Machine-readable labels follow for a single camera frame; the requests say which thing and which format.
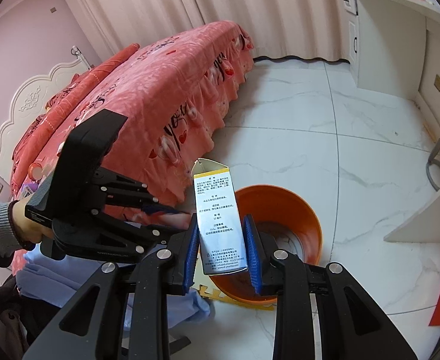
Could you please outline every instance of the blue gripper pad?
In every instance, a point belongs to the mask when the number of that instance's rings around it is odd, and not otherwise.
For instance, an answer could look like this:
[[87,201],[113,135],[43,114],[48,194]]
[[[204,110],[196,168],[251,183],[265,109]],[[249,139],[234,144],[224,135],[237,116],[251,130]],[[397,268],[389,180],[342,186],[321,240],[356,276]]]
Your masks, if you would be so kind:
[[262,290],[262,265],[258,256],[257,246],[255,245],[252,226],[246,216],[243,218],[243,234],[246,241],[250,281],[255,289],[255,293],[260,295],[260,291]]
[[142,206],[142,211],[147,215],[153,215],[157,212],[164,212],[165,214],[178,214],[179,212],[181,212],[173,207],[165,206],[160,203],[144,204]]
[[197,265],[198,248],[200,247],[200,236],[198,232],[198,223],[192,229],[188,252],[185,257],[185,275],[183,276],[183,290],[187,294],[189,288],[193,285],[193,277],[195,274],[195,266]]

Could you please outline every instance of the metal bolt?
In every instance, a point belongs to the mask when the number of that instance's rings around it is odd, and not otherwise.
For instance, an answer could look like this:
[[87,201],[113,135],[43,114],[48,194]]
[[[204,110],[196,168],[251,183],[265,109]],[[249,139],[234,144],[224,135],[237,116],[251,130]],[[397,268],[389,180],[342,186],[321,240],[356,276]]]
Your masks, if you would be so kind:
[[114,270],[115,270],[115,264],[111,263],[111,262],[104,263],[101,266],[101,271],[106,274],[109,274],[110,272],[113,272]]
[[340,274],[343,271],[342,266],[340,264],[337,264],[336,262],[333,264],[330,264],[329,269],[330,269],[330,272],[333,274]]
[[275,257],[278,260],[279,259],[284,260],[288,257],[288,252],[279,249],[273,252],[273,257]]
[[170,256],[171,256],[171,251],[169,251],[168,249],[160,249],[157,252],[157,257],[161,260],[168,259]]

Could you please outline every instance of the yellow stripe on box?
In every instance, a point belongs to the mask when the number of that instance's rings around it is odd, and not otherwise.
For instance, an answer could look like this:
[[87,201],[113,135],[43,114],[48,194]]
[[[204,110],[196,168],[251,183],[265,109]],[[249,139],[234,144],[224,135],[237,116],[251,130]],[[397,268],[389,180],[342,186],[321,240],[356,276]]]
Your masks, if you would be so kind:
[[217,175],[218,173],[225,173],[225,172],[229,172],[229,171],[230,171],[229,168],[224,168],[224,169],[219,169],[219,170],[212,170],[211,172],[199,173],[197,175],[194,175],[193,178],[197,179],[199,177],[206,177],[206,176],[211,176],[211,175]]

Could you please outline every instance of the bed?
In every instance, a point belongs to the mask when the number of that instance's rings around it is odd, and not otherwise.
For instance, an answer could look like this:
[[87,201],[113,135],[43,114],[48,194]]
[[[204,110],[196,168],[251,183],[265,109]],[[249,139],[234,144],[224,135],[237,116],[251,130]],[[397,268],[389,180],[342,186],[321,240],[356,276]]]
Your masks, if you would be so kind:
[[[67,92],[54,96],[51,109],[36,125],[32,117],[38,115],[31,115],[33,127],[20,148],[18,136],[9,140],[1,134],[1,176],[10,179],[17,196],[32,182],[33,163],[53,168],[68,133],[107,108],[128,120],[102,166],[147,183],[164,204],[182,202],[194,161],[213,148],[211,135],[224,127],[229,102],[237,98],[253,66],[251,49],[248,34],[231,21],[210,23],[143,48],[128,46],[71,80]],[[22,126],[30,125],[24,121]],[[19,130],[16,120],[11,128]],[[8,165],[13,167],[11,177]],[[142,219],[131,209],[110,208],[109,214]]]
[[75,74],[83,74],[90,65],[80,50],[71,50],[76,59],[56,64],[48,74],[27,79],[15,92],[10,102],[9,116],[0,126],[0,176],[10,180],[12,153],[29,126],[42,114],[52,96],[63,90]]

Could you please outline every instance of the white headboard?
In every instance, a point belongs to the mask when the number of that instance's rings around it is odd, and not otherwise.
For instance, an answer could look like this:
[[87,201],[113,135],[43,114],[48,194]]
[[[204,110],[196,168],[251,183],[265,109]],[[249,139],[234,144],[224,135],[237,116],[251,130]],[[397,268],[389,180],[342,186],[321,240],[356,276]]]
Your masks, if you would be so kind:
[[37,116],[46,112],[46,102],[66,87],[75,73],[90,69],[77,47],[73,46],[72,54],[77,56],[75,61],[56,64],[49,74],[29,78],[15,92],[8,120],[0,127],[0,176],[4,180],[10,180],[15,146]]

